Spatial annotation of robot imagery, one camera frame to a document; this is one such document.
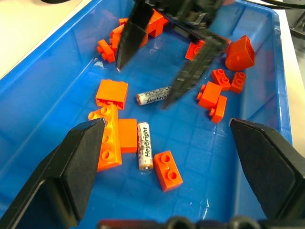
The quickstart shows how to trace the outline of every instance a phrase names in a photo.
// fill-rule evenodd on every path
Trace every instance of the orange 2x2 lego brick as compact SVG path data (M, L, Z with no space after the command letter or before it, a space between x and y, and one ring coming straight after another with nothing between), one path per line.
M164 192L177 188L183 183L170 151L156 154L153 158L153 164Z
M102 80L95 96L96 104L104 106L105 104L115 104L118 109L125 107L128 84L112 80Z

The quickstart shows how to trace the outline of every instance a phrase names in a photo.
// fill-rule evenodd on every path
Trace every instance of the orange slope lego brick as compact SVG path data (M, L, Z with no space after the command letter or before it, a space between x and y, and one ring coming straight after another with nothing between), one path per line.
M217 104L218 98L221 92L221 86L208 82L207 85L203 85L197 99L199 100L198 105L211 110Z
M102 58L109 63L115 61L114 52L111 50L110 46L105 40L98 41L99 47L97 48L98 52L102 54Z
M125 24L122 24L119 27L117 27L114 30L112 30L111 33L110 33L110 38L112 38L112 36L114 34L121 34L123 32L124 26L125 26Z
M151 17L145 29L146 33L151 33L152 31L154 31L156 29L156 26L157 26L157 20Z
M156 29L149 33L152 37L156 38L163 33L164 21L159 19L156 22Z
M118 109L125 107L128 84L112 80L102 80L95 96L96 104L104 106L105 104L115 104Z
M213 70L212 79L215 84L221 86L222 91L228 91L231 87L229 79L226 77L224 70L222 69Z
M212 108L209 115L212 117L211 121L214 123L220 123L224 117L225 105L227 103L227 98L220 95L217 105L215 108Z
M231 71L241 71L255 64L255 52L247 36L231 43L227 48L225 66Z
M186 52L185 58L192 61L195 59L196 55L199 53L201 48L204 46L204 41L198 41L197 44L194 44L193 42L190 43L189 48Z
M232 80L230 91L239 94L240 92L242 92L244 88L245 81L246 81L245 73L235 73L235 76Z
M97 171L121 165L118 108L114 104L105 105L89 113L89 120L95 118L105 118L106 121Z
M179 187L183 180L170 151L156 154L153 164L164 192Z
M119 25L125 25L128 21L128 18L121 18L119 19Z
M164 18L164 16L154 10L153 15L146 27L146 32L152 37L156 38L163 33L164 25L167 23L168 21Z
M119 119L119 136L122 153L137 152L138 137L136 119Z

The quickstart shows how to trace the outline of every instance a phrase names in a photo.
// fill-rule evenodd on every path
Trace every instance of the aa battery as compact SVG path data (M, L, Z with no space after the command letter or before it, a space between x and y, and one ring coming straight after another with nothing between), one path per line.
M153 169L151 134L148 123L138 123L138 158L140 170Z
M137 94L138 105L142 106L164 100L167 98L170 90L171 86Z

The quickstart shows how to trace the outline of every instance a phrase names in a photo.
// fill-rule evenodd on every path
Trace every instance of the bin floor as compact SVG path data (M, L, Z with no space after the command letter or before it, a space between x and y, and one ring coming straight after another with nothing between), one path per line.
M17 179L23 184L34 165L61 142L71 127L87 121L89 112L99 109L95 95L101 79L112 79L128 83L125 109L119 111L119 118L149 123L153 154L171 150L183 184L163 193L155 170L143 173L138 169L136 154L123 154L121 166L97 174L80 228L95 228L105 218L163 222L170 216L183 215L192 221L228 220L234 208L237 168L237 153L228 124L230 118L239 116L241 95L222 92L228 101L225 116L218 125L210 121L208 111L196 101L202 84L212 80L211 71L225 68L223 58L216 60L201 83L169 109L162 110L162 102L139 106L135 100L138 93L172 83L185 62L187 47L188 43L166 31L156 39L149 38L148 44L121 72L116 70L115 63L106 63L100 57L94 60L28 139L23 150L35 160L25 163L24 155L15 158L11 167L22 165L23 177L17 172L10 173L1 185L7 191L14 189L11 192L16 195L21 187L13 187L10 180ZM234 73L227 70L226 73L231 80Z

